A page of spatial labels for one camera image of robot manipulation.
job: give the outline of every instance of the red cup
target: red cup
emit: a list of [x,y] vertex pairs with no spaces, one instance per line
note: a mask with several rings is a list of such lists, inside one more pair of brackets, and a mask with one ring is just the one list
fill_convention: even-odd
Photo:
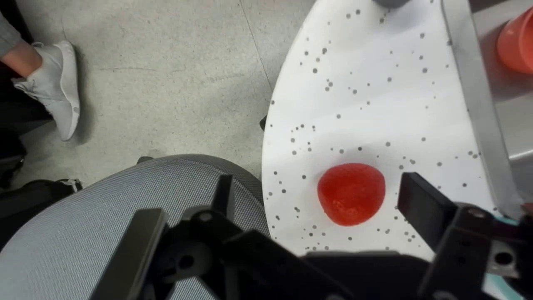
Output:
[[533,75],[533,8],[501,30],[498,55],[511,70]]

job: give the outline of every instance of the red object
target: red object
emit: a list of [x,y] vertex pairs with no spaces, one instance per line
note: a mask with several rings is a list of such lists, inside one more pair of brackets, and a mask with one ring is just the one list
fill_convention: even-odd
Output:
[[338,165],[321,175],[318,198],[335,223],[358,225],[380,210],[385,198],[385,177],[370,165]]
[[533,75],[533,8],[501,30],[498,55],[511,70]]

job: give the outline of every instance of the white sneaker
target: white sneaker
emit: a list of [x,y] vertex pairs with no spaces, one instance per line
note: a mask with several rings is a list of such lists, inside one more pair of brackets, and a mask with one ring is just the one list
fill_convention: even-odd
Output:
[[43,65],[15,88],[43,103],[57,123],[62,140],[70,140],[80,120],[78,73],[73,47],[60,42],[35,45]]

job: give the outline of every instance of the floor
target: floor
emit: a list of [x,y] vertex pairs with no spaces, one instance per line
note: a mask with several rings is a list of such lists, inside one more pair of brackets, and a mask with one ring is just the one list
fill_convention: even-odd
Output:
[[92,185],[143,155],[207,153],[260,175],[258,122],[313,0],[18,0],[35,40],[78,52],[83,118],[23,137],[15,185]]

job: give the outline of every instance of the pants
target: pants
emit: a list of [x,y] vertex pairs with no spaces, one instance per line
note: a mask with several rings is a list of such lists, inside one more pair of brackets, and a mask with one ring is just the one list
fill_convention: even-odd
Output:
[[7,55],[20,42],[20,33],[0,13],[0,57]]

